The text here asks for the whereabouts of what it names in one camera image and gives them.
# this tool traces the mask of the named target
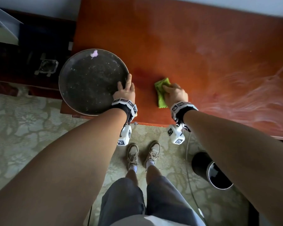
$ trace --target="dirty round tray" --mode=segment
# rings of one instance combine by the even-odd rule
[[[73,110],[96,116],[109,109],[117,82],[125,86],[128,69],[115,54],[87,49],[70,57],[61,69],[59,89]]]

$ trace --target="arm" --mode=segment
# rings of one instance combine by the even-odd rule
[[[188,96],[164,87],[169,107]],[[275,225],[283,225],[283,143],[257,129],[196,110],[184,122],[245,197]]]
[[[134,102],[134,85],[114,98]],[[42,150],[0,190],[0,225],[80,225],[97,197],[126,113],[110,109]]]

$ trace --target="trash can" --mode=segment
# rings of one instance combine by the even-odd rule
[[[193,157],[192,169],[219,190],[227,190],[233,185],[206,152],[199,152]]]

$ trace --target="green cloth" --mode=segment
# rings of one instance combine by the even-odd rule
[[[161,81],[158,81],[157,83],[154,83],[154,86],[155,86],[155,89],[158,95],[158,107],[159,108],[168,108],[168,106],[166,105],[166,102],[164,101],[164,93],[166,91],[162,88],[162,86],[163,85],[169,86],[170,84],[171,83],[168,78],[165,78]]]

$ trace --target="foot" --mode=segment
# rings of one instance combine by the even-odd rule
[[[135,143],[133,143],[129,146],[127,153],[128,169],[131,166],[136,166],[137,168],[138,156],[139,156],[139,148]]]
[[[151,160],[153,161],[153,163],[156,163],[156,160],[158,159],[159,156],[159,152],[160,152],[160,144],[157,141],[154,141],[149,148],[149,153],[148,156],[146,158],[146,161],[144,163],[144,167],[147,168],[147,161]]]

